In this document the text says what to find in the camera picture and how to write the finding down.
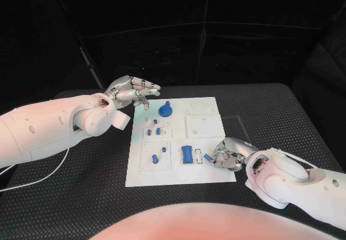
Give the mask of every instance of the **black mat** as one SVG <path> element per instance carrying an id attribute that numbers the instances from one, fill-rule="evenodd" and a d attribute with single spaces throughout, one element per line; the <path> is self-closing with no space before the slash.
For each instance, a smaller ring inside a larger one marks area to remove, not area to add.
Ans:
<path id="1" fill-rule="evenodd" d="M 95 92 L 66 91 L 56 97 Z M 259 149 L 279 148 L 317 167 L 341 171 L 298 101 L 282 84 L 177 86 L 164 87 L 160 92 L 160 98 L 216 97 L 226 136 L 246 138 Z M 134 116 L 132 106 L 122 111 Z M 66 161 L 50 178 L 4 192 L 0 239 L 87 239 L 132 214 L 162 205 L 193 202 L 263 210 L 346 238 L 346 231 L 314 220 L 294 205 L 281 210 L 266 205 L 245 187 L 243 171 L 235 174 L 236 182 L 230 183 L 125 188 L 131 126 L 132 121 L 124 131 L 111 127 L 103 135 L 83 140 L 70 148 Z M 64 152 L 21 164 L 8 185 L 44 177 L 63 155 Z"/>

